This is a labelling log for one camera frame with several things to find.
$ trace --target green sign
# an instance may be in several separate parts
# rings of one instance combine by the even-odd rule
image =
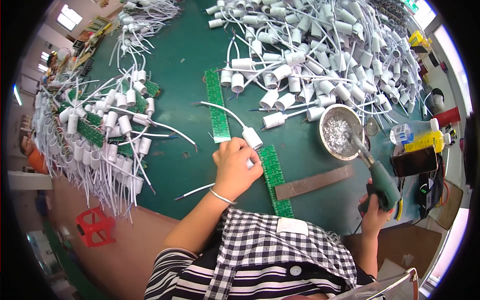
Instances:
[[[419,11],[419,7],[413,2],[413,0],[403,0],[403,4],[408,6],[413,12]]]

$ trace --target plastic bottle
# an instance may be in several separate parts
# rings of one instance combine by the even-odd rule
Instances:
[[[433,145],[435,152],[440,153],[444,150],[445,145],[449,145],[451,142],[452,137],[449,134],[444,135],[439,130],[415,139],[412,143],[405,144],[405,151],[412,152]]]
[[[424,136],[439,130],[440,126],[435,118],[430,121],[410,121],[392,127],[390,130],[390,141],[395,145],[405,145],[413,142],[415,137]]]

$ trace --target yellow bottle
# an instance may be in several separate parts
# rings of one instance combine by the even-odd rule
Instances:
[[[409,144],[405,144],[405,151],[412,152],[415,150],[423,149],[429,146],[435,148],[435,152],[442,152],[445,148],[445,145],[448,145],[452,142],[450,134],[443,134],[440,130],[426,134],[419,139],[415,139]]]

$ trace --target silver bracelet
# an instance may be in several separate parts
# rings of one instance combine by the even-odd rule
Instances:
[[[214,192],[211,187],[209,188],[209,190],[210,190],[210,191],[212,192],[212,194],[213,194],[215,197],[217,197],[218,199],[221,199],[221,200],[227,202],[228,204],[233,204],[233,205],[237,204],[235,201],[230,201],[229,199],[220,196],[219,194],[217,194],[216,192]]]

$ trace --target red plastic stool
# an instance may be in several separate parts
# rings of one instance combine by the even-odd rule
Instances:
[[[100,217],[100,221],[95,221],[95,214]],[[88,215],[92,215],[92,223],[85,222],[84,218]],[[111,236],[111,229],[115,226],[115,219],[112,217],[107,217],[100,210],[99,207],[92,208],[81,213],[77,218],[75,218],[77,224],[77,230],[80,234],[80,238],[87,245],[87,247],[98,247],[110,243],[115,243],[115,239]],[[100,231],[105,230],[105,237],[100,234]],[[92,236],[94,233],[97,233],[98,236],[102,239],[100,242],[93,242]]]

